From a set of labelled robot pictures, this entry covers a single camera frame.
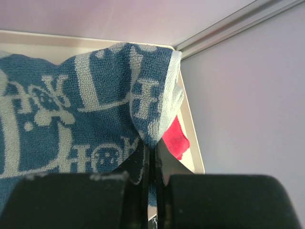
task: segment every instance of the red cloth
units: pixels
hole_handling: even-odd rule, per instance
[[[163,141],[170,153],[178,160],[182,159],[182,154],[190,147],[190,142],[184,135],[177,116],[170,128],[165,131]]]

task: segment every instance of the towel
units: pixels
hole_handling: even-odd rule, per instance
[[[0,211],[32,173],[111,172],[153,149],[183,100],[181,53],[118,43],[60,65],[0,53]]]

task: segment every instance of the black object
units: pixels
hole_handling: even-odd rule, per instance
[[[300,229],[284,188],[268,176],[194,175],[142,142],[108,174],[37,174],[14,189],[0,229],[146,229],[155,183],[160,229]]]

